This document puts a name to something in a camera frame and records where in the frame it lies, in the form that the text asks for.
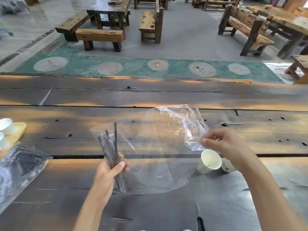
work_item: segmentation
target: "gray floor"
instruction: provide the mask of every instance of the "gray floor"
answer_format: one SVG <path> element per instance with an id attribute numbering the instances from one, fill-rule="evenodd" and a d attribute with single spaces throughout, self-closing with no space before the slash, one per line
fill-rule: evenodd
<path id="1" fill-rule="evenodd" d="M 42 4 L 30 7 L 19 15 L 2 15 L 1 21 L 14 33 L 14 37 L 5 37 L 0 40 L 0 60 L 14 53 L 16 50 L 32 42 L 40 35 L 54 28 L 54 26 L 74 13 L 86 9 L 94 0 L 49 0 Z M 123 42 L 121 53 L 115 53 L 104 42 L 95 42 L 95 50 L 80 51 L 81 55 L 108 55 L 119 57 L 139 58 L 173 58 L 173 59 L 203 59 L 219 61 L 244 61 L 244 62 L 290 62 L 290 59 L 281 60 L 276 55 L 286 39 L 275 36 L 271 37 L 274 46 L 268 46 L 260 57 L 239 54 L 247 40 L 247 37 L 237 33 L 230 37 L 229 33 L 219 36 L 218 25 L 222 12 L 204 12 L 201 9 L 193 9 L 191 4 L 169 3 L 168 11 L 164 12 L 163 32 L 161 44 L 153 42 L 141 43 L 138 26 L 144 10 L 153 10 L 151 3 L 141 3 L 138 10 L 133 9 L 131 4 L 130 26 L 125 28 L 126 40 Z M 42 48 L 57 37 L 52 34 L 50 40 L 44 40 L 35 45 Z M 25 60 L 34 53 L 34 50 L 26 50 L 17 61 Z M 14 69 L 6 65 L 8 71 Z"/>

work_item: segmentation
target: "tabletop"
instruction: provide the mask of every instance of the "tabletop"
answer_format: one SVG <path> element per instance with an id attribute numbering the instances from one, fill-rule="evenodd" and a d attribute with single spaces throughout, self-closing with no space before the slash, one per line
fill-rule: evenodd
<path id="1" fill-rule="evenodd" d="M 248 6 L 248 10 L 308 35 L 308 19 L 273 6 Z"/>
<path id="2" fill-rule="evenodd" d="M 87 7 L 88 14 L 122 14 L 126 16 L 131 0 L 123 0 L 121 4 L 109 5 L 109 0 L 97 0 Z"/>
<path id="3" fill-rule="evenodd" d="M 102 158 L 90 128 L 125 119 L 136 130 L 141 111 L 183 103 L 200 108 L 210 128 L 227 125 L 237 131 L 261 157 L 291 206 L 307 219 L 307 100 L 306 85 L 0 75 L 0 118 L 27 123 L 21 142 L 54 156 L 0 215 L 0 230 L 71 230 Z M 143 122 L 153 120 L 145 117 Z M 174 141 L 166 121 L 155 128 L 159 139 Z M 147 152 L 154 153 L 152 148 Z M 104 210 L 100 230 L 197 231 L 198 217 L 206 231 L 260 230 L 247 188 L 239 172 L 217 170 L 163 194 L 116 194 Z"/>

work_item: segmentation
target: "hand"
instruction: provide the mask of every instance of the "hand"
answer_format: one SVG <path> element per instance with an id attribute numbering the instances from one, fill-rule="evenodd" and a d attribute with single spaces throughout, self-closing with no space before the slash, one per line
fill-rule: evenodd
<path id="1" fill-rule="evenodd" d="M 240 172 L 257 158 L 245 141 L 231 128 L 210 130 L 201 137 L 201 144 L 219 151 Z"/>
<path id="2" fill-rule="evenodd" d="M 118 153 L 118 155 L 121 162 L 119 162 L 113 169 L 110 169 L 107 159 L 103 159 L 103 161 L 99 163 L 94 176 L 94 182 L 89 194 L 94 196 L 98 202 L 101 202 L 102 206 L 106 206 L 111 197 L 115 183 L 114 177 L 122 170 L 125 173 L 129 171 L 129 161 L 125 159 L 124 155 L 121 153 Z"/>

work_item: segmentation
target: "white paper cup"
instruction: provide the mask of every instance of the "white paper cup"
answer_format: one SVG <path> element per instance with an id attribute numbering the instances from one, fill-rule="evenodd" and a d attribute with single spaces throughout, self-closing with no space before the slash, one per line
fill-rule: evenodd
<path id="1" fill-rule="evenodd" d="M 220 155 L 213 150 L 204 150 L 199 159 L 197 170 L 201 174 L 206 174 L 221 167 Z"/>
<path id="2" fill-rule="evenodd" d="M 222 158 L 221 160 L 222 160 L 221 168 L 223 171 L 225 171 L 226 173 L 237 171 L 236 168 L 231 164 L 230 160 L 226 158 Z"/>
<path id="3" fill-rule="evenodd" d="M 5 139 L 5 136 L 0 132 L 0 150 L 4 150 L 10 146 L 10 143 Z"/>
<path id="4" fill-rule="evenodd" d="M 0 119 L 0 132 L 4 135 L 13 135 L 16 132 L 16 128 L 14 127 L 14 123 L 10 118 Z"/>

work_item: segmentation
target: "clear plastic bag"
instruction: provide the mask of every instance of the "clear plastic bag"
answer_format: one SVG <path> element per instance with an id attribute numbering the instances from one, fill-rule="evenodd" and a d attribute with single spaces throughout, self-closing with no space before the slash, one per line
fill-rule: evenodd
<path id="1" fill-rule="evenodd" d="M 0 160 L 0 214 L 44 169 L 52 156 L 17 143 Z"/>
<path id="2" fill-rule="evenodd" d="M 167 192 L 199 175 L 200 138 L 209 130 L 198 109 L 188 105 L 156 107 L 91 128 L 113 168 L 117 152 L 129 159 L 129 172 L 116 177 L 119 191 Z"/>

